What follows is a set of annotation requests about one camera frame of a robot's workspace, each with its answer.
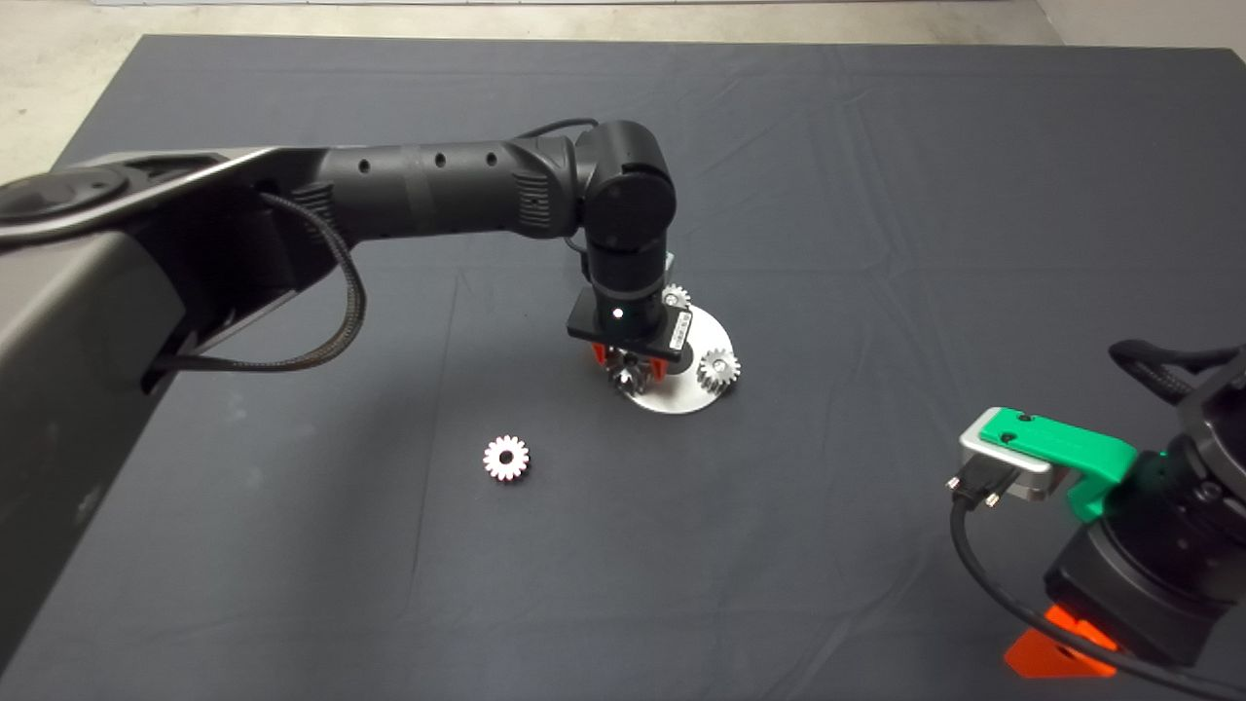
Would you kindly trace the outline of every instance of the concrete floor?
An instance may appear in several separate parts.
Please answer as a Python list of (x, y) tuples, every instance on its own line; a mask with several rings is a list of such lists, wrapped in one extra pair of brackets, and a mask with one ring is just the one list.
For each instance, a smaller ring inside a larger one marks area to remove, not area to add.
[(792, 5), (128, 6), (0, 0), (0, 182), (46, 169), (143, 34), (1059, 44), (1034, 0)]

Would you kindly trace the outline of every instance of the green bracket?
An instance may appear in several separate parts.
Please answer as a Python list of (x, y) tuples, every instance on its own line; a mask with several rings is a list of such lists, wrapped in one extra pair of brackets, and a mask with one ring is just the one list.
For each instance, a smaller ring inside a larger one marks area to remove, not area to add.
[(982, 430), (982, 440), (1080, 473), (1068, 499), (1083, 523), (1103, 515), (1104, 498), (1138, 459), (1138, 451), (1119, 438), (1017, 410), (999, 410)]

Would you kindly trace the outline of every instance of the gear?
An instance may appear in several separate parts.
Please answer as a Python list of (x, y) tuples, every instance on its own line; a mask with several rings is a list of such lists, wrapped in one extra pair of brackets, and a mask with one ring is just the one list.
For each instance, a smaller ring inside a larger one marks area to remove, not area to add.
[(609, 374), (611, 386), (627, 396), (644, 395), (653, 377), (649, 364), (618, 347), (607, 349), (606, 372)]
[(668, 284), (662, 288), (662, 301), (668, 306), (687, 309), (693, 303), (693, 295), (678, 284)]
[(740, 380), (740, 361), (730, 350), (715, 347), (697, 364), (697, 380), (705, 392), (720, 395)]
[(528, 447), (516, 437), (500, 436), (485, 449), (485, 469), (497, 482), (513, 482), (528, 469)]

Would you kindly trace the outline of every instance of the black tablecloth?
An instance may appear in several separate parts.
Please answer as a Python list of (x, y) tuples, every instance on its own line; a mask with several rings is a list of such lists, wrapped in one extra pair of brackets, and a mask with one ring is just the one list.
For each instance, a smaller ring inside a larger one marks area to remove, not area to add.
[[(738, 391), (613, 397), (559, 242), (364, 244), (356, 345), (169, 391), (2, 699), (1160, 699), (1035, 682), (956, 560), (957, 436), (1012, 406), (1159, 449), (1109, 342), (1241, 341), (1246, 70), (1229, 51), (147, 37), (66, 148), (505, 137), (634, 118), (677, 279)], [(223, 354), (336, 324), (333, 278)], [(486, 443), (533, 467), (502, 487)], [(1059, 501), (974, 515), (1040, 605)], [(1241, 679), (1231, 614), (1205, 671)]]

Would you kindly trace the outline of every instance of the metal adapter plate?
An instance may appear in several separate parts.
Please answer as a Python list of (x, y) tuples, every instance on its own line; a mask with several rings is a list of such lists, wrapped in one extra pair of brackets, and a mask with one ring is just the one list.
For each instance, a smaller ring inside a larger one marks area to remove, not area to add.
[(670, 374), (662, 382), (650, 385), (643, 395), (624, 396), (650, 412), (690, 415), (709, 407), (723, 396), (708, 392), (700, 386), (697, 381), (697, 364), (715, 347), (734, 350), (731, 337), (709, 311), (695, 304), (689, 304), (688, 308), (693, 313), (693, 321), (684, 340), (684, 354), (689, 354), (693, 362), (678, 375)]
[(968, 463), (974, 453), (981, 453), (988, 458), (994, 458), (996, 461), (1019, 468), (1022, 471), (1020, 476), (1008, 488), (1008, 494), (1019, 497), (1027, 502), (1042, 502), (1059, 487), (1068, 471), (1052, 466), (1047, 461), (1032, 458), (983, 441), (982, 430), (991, 423), (991, 420), (996, 418), (999, 410), (999, 407), (987, 410), (973, 422), (973, 426), (964, 430), (964, 433), (961, 435), (961, 463)]

